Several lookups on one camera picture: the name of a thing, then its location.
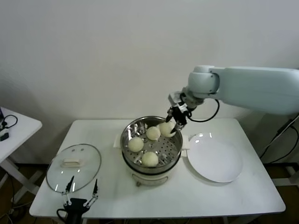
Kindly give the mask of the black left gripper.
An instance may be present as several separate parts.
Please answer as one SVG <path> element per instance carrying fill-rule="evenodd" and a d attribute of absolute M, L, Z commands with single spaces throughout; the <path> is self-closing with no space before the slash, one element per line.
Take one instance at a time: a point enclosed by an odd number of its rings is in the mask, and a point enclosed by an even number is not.
<path fill-rule="evenodd" d="M 89 200 L 81 198 L 71 198 L 69 193 L 73 184 L 74 176 L 71 177 L 71 180 L 66 185 L 65 191 L 61 193 L 64 198 L 64 210 L 67 213 L 65 223 L 66 224 L 82 224 L 82 216 L 84 213 L 88 212 L 90 207 L 98 199 L 98 179 L 96 179 L 92 197 Z"/>

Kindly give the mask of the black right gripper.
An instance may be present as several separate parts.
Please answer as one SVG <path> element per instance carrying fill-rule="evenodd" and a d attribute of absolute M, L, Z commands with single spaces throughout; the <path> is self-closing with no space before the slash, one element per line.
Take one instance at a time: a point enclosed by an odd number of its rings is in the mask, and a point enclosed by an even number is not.
<path fill-rule="evenodd" d="M 167 117 L 165 119 L 165 122 L 167 123 L 171 119 L 174 119 L 176 124 L 174 125 L 170 134 L 173 134 L 176 131 L 180 131 L 182 126 L 187 124 L 186 115 L 183 112 L 181 112 L 180 108 L 177 106 L 170 107 L 169 111 L 167 112 Z"/>

